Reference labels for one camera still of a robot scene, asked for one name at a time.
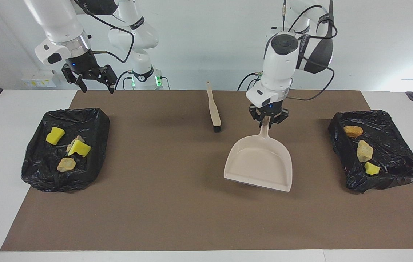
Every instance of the yellow sponge piece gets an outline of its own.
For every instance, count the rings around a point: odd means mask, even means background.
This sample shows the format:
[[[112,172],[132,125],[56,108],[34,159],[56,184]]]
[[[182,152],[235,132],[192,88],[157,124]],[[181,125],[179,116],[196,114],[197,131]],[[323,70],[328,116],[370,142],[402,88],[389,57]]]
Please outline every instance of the yellow sponge piece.
[[[68,156],[72,155],[73,153],[77,153],[80,156],[86,157],[88,152],[90,152],[91,146],[83,143],[80,140],[74,141],[72,147],[69,150]]]
[[[376,175],[380,173],[380,167],[379,166],[375,166],[374,164],[371,164],[370,162],[366,162],[365,163],[365,173],[367,173],[368,175]]]
[[[63,129],[53,127],[51,128],[51,132],[46,136],[46,141],[56,146],[64,134],[65,131]]]

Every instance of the beige dustpan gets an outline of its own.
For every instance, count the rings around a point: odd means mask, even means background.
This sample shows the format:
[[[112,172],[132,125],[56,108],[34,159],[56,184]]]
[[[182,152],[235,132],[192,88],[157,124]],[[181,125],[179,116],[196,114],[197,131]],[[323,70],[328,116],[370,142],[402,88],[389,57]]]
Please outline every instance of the beige dustpan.
[[[292,161],[287,148],[268,135],[269,116],[257,136],[240,139],[231,149],[224,167],[224,178],[289,192]]]

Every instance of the white wall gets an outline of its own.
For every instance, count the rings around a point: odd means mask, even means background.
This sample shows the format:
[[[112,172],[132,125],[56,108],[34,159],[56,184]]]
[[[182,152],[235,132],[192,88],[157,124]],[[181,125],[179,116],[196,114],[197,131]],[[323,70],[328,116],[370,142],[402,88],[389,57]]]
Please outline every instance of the white wall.
[[[237,88],[246,73],[261,70],[265,35],[271,26],[281,23],[282,0],[139,3],[146,20],[160,34],[158,47],[148,52],[173,89],[201,89],[206,80],[216,89]],[[389,86],[391,80],[401,78],[413,65],[413,1],[334,0],[334,15],[339,35],[334,40],[331,66],[336,78],[331,88],[395,90],[396,86]],[[117,24],[110,17],[105,19]],[[10,34],[0,33],[0,83],[9,81],[5,88],[21,88],[20,71],[45,68],[33,53],[45,36],[22,0],[0,0],[1,20],[5,28],[0,22],[0,31]],[[79,20],[93,35],[93,50],[108,49],[124,56],[108,42],[107,26],[88,16],[79,16]],[[11,43],[11,38],[18,43]],[[110,56],[98,55],[97,59],[100,65],[111,64],[117,74],[127,69]],[[293,88],[321,88],[329,76],[326,72],[298,72]],[[98,84],[91,87],[105,88]]]

